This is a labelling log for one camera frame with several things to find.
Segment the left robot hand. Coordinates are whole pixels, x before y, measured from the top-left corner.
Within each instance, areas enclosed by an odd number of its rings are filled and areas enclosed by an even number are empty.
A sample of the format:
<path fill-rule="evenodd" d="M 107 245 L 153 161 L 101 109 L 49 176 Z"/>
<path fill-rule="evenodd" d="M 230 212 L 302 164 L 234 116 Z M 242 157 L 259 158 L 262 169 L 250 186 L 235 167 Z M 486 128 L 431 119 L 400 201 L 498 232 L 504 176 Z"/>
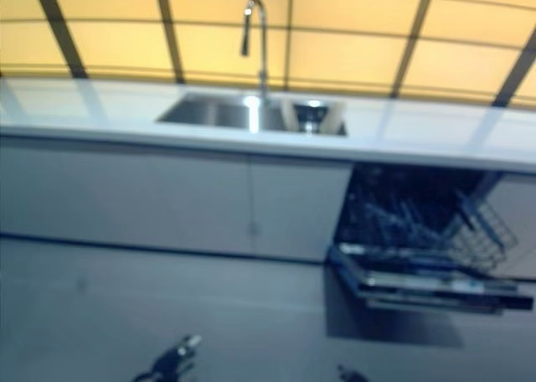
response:
<path fill-rule="evenodd" d="M 178 369 L 188 360 L 192 359 L 203 338 L 198 334 L 187 335 L 167 349 L 163 355 L 166 369 Z"/>

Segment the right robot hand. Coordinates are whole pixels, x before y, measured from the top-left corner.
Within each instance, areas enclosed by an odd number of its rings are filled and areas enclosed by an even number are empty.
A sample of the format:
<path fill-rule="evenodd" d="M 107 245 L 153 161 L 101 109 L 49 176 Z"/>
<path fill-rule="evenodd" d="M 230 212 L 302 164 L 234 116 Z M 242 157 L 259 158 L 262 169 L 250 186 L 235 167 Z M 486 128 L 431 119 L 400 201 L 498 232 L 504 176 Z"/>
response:
<path fill-rule="evenodd" d="M 369 382 L 368 378 L 354 369 L 341 364 L 337 366 L 338 378 L 342 382 Z"/>

